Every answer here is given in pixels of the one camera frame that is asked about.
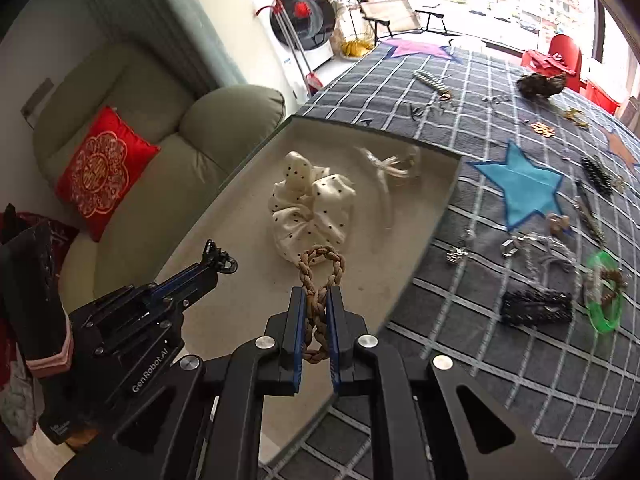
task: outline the blue star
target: blue star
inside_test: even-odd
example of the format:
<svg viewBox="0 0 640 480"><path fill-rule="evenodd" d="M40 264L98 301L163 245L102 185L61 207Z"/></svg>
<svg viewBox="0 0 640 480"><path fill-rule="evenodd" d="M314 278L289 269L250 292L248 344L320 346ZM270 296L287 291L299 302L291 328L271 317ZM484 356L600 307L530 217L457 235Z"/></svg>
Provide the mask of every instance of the blue star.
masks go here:
<svg viewBox="0 0 640 480"><path fill-rule="evenodd" d="M556 198L562 174L534 166L513 141L509 141L503 162L488 160L469 164L504 193L507 231L518 227L533 213L562 214Z"/></svg>

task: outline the curtain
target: curtain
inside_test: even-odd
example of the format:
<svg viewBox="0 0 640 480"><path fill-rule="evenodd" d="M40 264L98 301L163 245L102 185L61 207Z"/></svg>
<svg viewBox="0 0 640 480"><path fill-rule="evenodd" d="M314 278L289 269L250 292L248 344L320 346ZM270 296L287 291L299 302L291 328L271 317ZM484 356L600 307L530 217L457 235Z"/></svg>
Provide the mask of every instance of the curtain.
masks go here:
<svg viewBox="0 0 640 480"><path fill-rule="evenodd" d="M85 0L112 41L153 51L198 95L245 83L198 0Z"/></svg>

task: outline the chair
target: chair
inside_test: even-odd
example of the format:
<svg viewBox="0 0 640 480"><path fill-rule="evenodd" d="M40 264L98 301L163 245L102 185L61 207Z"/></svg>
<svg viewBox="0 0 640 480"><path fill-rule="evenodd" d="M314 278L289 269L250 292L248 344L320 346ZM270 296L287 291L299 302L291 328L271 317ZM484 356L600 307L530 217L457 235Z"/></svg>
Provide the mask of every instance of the chair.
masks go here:
<svg viewBox="0 0 640 480"><path fill-rule="evenodd" d="M81 232L71 245L58 284L67 312L129 283L152 282L220 186L284 114L282 95L259 86L221 88L196 100L151 53L108 44L66 76L38 118L34 153L52 186L106 105L161 150L101 240Z"/></svg>
<svg viewBox="0 0 640 480"><path fill-rule="evenodd" d="M369 22L374 32L374 43L383 38L392 38L394 33L400 32L438 32L441 30L430 30L431 17L434 16L442 22L444 34L449 34L444 23L444 13L435 12L434 7L412 6L410 0L356 0L362 12L362 18ZM427 25L423 27L420 24L419 14L426 14ZM385 27L387 33L380 36L378 26Z"/></svg>
<svg viewBox="0 0 640 480"><path fill-rule="evenodd" d="M574 76L567 76L566 86L575 92L580 92L580 70L582 69L582 52L574 40L566 34L556 34L549 44L549 55L560 54L564 64L575 72Z"/></svg>

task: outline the black hair barrette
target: black hair barrette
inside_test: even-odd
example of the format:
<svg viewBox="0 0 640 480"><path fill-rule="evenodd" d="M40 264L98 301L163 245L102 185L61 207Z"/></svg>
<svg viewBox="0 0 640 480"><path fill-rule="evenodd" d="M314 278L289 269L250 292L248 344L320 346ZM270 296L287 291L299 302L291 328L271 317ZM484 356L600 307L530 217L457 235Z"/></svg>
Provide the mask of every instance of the black hair barrette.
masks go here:
<svg viewBox="0 0 640 480"><path fill-rule="evenodd" d="M588 156L581 157L580 164L590 184L596 191L606 198L611 197L613 187L611 186L611 177L608 175L607 170L605 170L597 160Z"/></svg>
<svg viewBox="0 0 640 480"><path fill-rule="evenodd" d="M500 320L512 325L540 325L570 322L574 318L572 295L557 290L505 292Z"/></svg>

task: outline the car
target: car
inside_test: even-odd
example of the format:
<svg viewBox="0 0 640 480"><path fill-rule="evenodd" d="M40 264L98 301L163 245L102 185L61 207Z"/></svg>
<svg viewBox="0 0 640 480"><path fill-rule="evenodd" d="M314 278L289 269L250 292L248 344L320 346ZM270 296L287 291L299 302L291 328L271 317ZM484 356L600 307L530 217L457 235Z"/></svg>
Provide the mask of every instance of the car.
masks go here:
<svg viewBox="0 0 640 480"><path fill-rule="evenodd" d="M534 34L540 32L539 28L537 28L535 25L531 25L531 23L520 22L520 27L522 27L524 30L528 30L529 32L533 32Z"/></svg>

